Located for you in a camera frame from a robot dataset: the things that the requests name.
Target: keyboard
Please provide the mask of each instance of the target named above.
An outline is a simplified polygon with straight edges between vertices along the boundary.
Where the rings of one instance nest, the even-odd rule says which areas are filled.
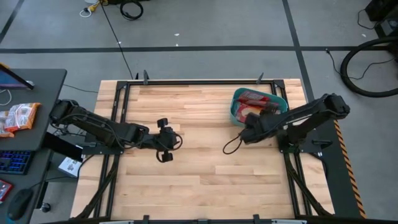
[[[31,151],[0,151],[0,174],[25,175],[32,158]]]

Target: teal bowl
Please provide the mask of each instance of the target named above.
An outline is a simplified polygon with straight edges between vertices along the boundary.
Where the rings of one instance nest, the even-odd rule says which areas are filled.
[[[280,110],[281,113],[285,113],[287,111],[287,103],[286,103],[286,101],[283,98],[279,97],[279,96],[275,96],[275,95],[268,94],[268,93],[263,93],[263,92],[256,91],[256,90],[251,90],[251,89],[248,89],[248,88],[239,88],[234,93],[234,96],[233,96],[232,102],[231,102],[231,108],[229,110],[229,118],[230,118],[231,122],[234,125],[237,125],[237,126],[240,126],[240,127],[244,127],[244,123],[238,121],[235,118],[235,116],[233,114],[233,111],[236,111],[236,106],[238,106],[238,104],[235,103],[235,102],[237,102],[236,100],[246,90],[253,91],[253,92],[258,93],[258,94],[260,94],[262,96],[268,97],[271,102],[278,104],[278,109]]]

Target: wooden tabletop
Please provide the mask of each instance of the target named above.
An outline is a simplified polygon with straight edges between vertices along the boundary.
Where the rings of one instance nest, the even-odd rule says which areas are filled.
[[[290,108],[304,105],[300,80],[284,81]],[[116,83],[101,82],[95,113],[110,118]],[[222,153],[223,146],[242,130],[231,124],[228,112],[234,91],[241,87],[271,92],[268,85],[131,88],[126,122],[146,125],[156,133],[156,121],[168,118],[169,125],[183,137],[183,146],[174,152],[174,161],[165,164],[148,149],[127,150],[121,156],[112,220],[142,220],[143,215],[156,220],[250,219],[253,214],[294,217],[283,155],[275,138],[243,145],[232,155]],[[308,188],[333,213],[322,163],[306,154],[301,158]],[[71,217],[78,215],[96,192],[102,161],[103,156],[95,156],[82,167]],[[303,213],[301,193],[297,192]]]

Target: red snack bag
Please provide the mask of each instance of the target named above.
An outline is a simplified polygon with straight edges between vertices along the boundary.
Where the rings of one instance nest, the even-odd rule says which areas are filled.
[[[240,102],[236,102],[236,106],[238,107],[238,109],[236,110],[235,117],[239,122],[242,123],[245,122],[246,117],[250,112],[255,114],[260,114],[261,112],[261,108],[257,106],[250,106]]]
[[[4,180],[0,180],[0,203],[2,203],[6,199],[7,194],[10,192],[11,189],[12,184],[9,184]]]
[[[238,101],[247,105],[262,106],[269,101],[269,98],[256,92],[246,90],[239,96]]]

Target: orange warning stripe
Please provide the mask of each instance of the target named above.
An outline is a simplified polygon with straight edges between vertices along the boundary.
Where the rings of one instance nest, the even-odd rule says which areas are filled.
[[[349,161],[347,148],[346,148],[344,140],[343,140],[343,135],[341,133],[340,126],[339,126],[337,120],[334,120],[334,122],[335,122],[336,134],[337,134],[338,140],[340,142],[341,152],[343,153],[344,160],[346,162],[346,167],[347,167],[347,170],[348,170],[348,175],[349,175],[349,178],[350,178],[350,181],[351,181],[351,185],[353,187],[354,196],[355,196],[355,199],[356,199],[356,204],[357,204],[357,206],[359,208],[359,214],[363,218],[366,218],[366,214],[365,214],[365,211],[364,211],[364,208],[363,208],[361,196],[359,195],[358,186],[356,185],[354,172],[353,172],[353,169],[351,167],[351,161]]]

